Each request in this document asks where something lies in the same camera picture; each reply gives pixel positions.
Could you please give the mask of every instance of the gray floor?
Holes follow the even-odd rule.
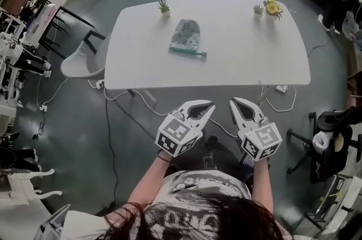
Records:
[[[159,0],[69,0],[66,6],[93,22],[97,29],[108,35],[114,26],[119,12],[125,7]],[[316,45],[327,43],[329,36],[317,21],[317,11],[308,0],[279,0],[291,11],[306,51]],[[56,41],[61,44],[61,51],[71,54],[85,35],[88,28],[73,21],[68,16],[69,35],[57,33]],[[311,83],[308,86],[296,87],[298,95],[292,111],[276,113],[266,103],[262,111],[274,121],[283,138],[292,127],[295,131],[309,135],[311,127],[308,113],[325,110],[343,109],[346,102],[346,66],[343,48],[332,42],[315,50],[310,59]],[[53,54],[50,56],[53,75],[50,79],[42,79],[39,90],[39,102],[52,97],[64,77],[59,70],[60,60]],[[136,76],[135,69],[129,76]],[[56,174],[45,177],[36,185],[43,191],[62,190],[64,195],[54,196],[48,200],[52,208],[70,203],[73,209],[95,213],[107,206],[113,199],[115,177],[111,165],[111,152],[107,143],[107,125],[105,117],[105,98],[102,91],[95,91],[87,81],[70,79],[49,104],[46,113],[44,134],[38,141],[26,142],[38,131],[42,119],[36,107],[36,89],[38,77],[29,74],[21,100],[25,108],[19,109],[16,129],[21,132],[18,147],[35,147],[38,150],[40,163],[44,170],[54,168]],[[238,96],[256,101],[261,88],[255,86],[235,87],[200,87],[200,88],[166,88],[152,89],[157,99],[156,109],[167,112],[187,100],[208,99],[216,103],[213,119],[224,125],[231,133],[237,129],[232,125],[228,109],[230,97]],[[292,88],[285,96],[272,94],[269,99],[276,108],[290,106],[294,93]],[[162,118],[152,114],[139,97],[131,99],[129,95],[118,100],[152,134],[156,134]],[[114,103],[109,102],[111,139],[117,155],[116,169],[119,173],[117,189],[118,203],[127,200],[128,195],[138,180],[153,161],[157,147],[152,138],[138,125],[129,119]],[[235,142],[223,131],[208,123],[208,135],[216,134],[220,141],[228,147],[236,157],[240,151]],[[320,196],[323,185],[310,185],[309,166],[305,164],[291,176],[286,175],[288,166],[293,165],[302,156],[303,150],[299,142],[283,142],[278,153],[270,158],[270,176],[273,188],[275,211],[295,226],[312,202]]]

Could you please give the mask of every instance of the long hair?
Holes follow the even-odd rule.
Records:
[[[251,200],[226,196],[221,194],[211,194],[203,196],[208,202],[210,207],[213,208],[214,214],[218,219],[218,229],[214,231],[215,237],[208,237],[204,235],[203,238],[210,239],[260,239],[260,240],[282,240],[285,233],[283,233],[280,224],[278,224],[273,215],[259,203]],[[144,210],[141,206],[135,203],[130,204],[132,209],[122,208],[120,213],[120,223],[113,224],[108,219],[109,230],[98,240],[123,240],[130,239],[133,225],[137,219],[138,229],[135,239],[142,240],[155,240],[146,217],[148,210]],[[155,203],[154,205],[165,205],[172,207],[168,203]],[[182,231],[173,230],[168,231],[163,239],[193,239],[189,235],[183,235]]]

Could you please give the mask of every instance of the plant pot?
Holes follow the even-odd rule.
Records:
[[[265,19],[266,19],[266,21],[267,21],[268,23],[274,24],[274,22],[275,22],[276,20],[278,20],[278,16],[266,15],[266,16],[265,16]]]
[[[162,16],[169,17],[171,15],[171,11],[166,11],[162,13]]]
[[[262,14],[257,14],[257,13],[254,12],[254,19],[260,20],[261,17],[262,17]]]

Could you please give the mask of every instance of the black office chair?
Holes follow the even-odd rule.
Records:
[[[305,148],[305,155],[293,168],[287,169],[288,174],[292,174],[310,157],[312,159],[310,173],[311,183],[324,182],[332,175],[344,169],[347,162],[349,146],[357,149],[356,162],[360,161],[362,134],[358,136],[358,141],[352,140],[352,128],[350,125],[362,121],[361,107],[351,107],[345,112],[323,112],[318,117],[318,120],[316,113],[313,112],[309,114],[309,118],[313,119],[313,136],[320,131],[324,131],[333,132],[333,137],[329,142],[329,146],[320,154],[315,150],[312,140],[293,132],[291,128],[288,129],[287,135],[302,140]],[[337,142],[340,134],[343,137],[343,146],[336,152],[334,144]]]

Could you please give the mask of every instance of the bracelet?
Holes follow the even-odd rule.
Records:
[[[161,159],[161,160],[163,160],[163,161],[166,161],[166,162],[171,162],[171,161],[167,161],[167,160],[165,160],[164,158],[160,157],[160,155],[159,155],[159,154],[157,154],[157,157],[158,157],[158,158],[160,158],[160,159]]]

